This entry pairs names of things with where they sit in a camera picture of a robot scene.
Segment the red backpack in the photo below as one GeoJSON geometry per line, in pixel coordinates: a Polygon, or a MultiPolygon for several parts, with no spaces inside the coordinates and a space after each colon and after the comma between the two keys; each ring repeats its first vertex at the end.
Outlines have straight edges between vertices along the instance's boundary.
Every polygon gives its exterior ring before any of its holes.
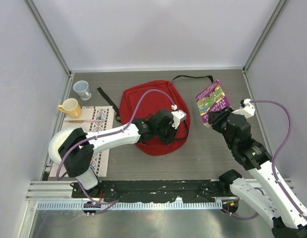
{"type": "Polygon", "coordinates": [[[133,113],[135,113],[134,120],[148,120],[159,110],[169,110],[172,102],[175,102],[178,108],[186,113],[186,119],[180,123],[176,140],[173,143],[164,144],[157,137],[136,143],[136,146],[144,153],[151,156],[167,155],[181,148],[186,142],[190,128],[190,113],[185,101],[171,81],[154,80],[126,89],[119,107],[101,87],[97,90],[113,107],[116,112],[116,120],[123,124],[130,121],[133,113]]]}

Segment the purple treehouse book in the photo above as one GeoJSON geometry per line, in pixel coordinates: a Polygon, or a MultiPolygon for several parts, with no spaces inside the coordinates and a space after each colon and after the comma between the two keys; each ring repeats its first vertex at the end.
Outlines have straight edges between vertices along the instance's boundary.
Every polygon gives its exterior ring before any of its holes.
{"type": "Polygon", "coordinates": [[[219,112],[231,103],[220,80],[215,80],[195,97],[204,126],[210,127],[209,113],[219,112]]]}

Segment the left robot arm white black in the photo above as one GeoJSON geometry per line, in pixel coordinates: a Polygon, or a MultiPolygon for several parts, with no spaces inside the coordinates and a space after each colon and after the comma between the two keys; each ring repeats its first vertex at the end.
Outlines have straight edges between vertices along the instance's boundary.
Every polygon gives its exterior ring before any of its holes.
{"type": "Polygon", "coordinates": [[[100,192],[99,180],[90,168],[95,154],[126,144],[144,143],[158,138],[163,144],[175,141],[186,113],[181,110],[159,110],[148,119],[134,119],[120,127],[104,131],[85,132],[82,128],[67,128],[58,132],[49,144],[49,156],[65,167],[70,178],[76,178],[82,191],[90,198],[100,192]]]}

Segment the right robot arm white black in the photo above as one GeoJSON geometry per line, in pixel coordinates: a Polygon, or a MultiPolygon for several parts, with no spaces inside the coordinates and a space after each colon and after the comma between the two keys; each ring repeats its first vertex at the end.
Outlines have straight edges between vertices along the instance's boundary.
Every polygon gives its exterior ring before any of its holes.
{"type": "Polygon", "coordinates": [[[221,194],[241,198],[271,227],[276,238],[307,238],[307,208],[272,166],[272,156],[264,145],[252,138],[251,125],[244,115],[228,109],[209,114],[213,130],[223,135],[234,159],[248,171],[265,191],[252,187],[235,170],[219,177],[221,194]]]}

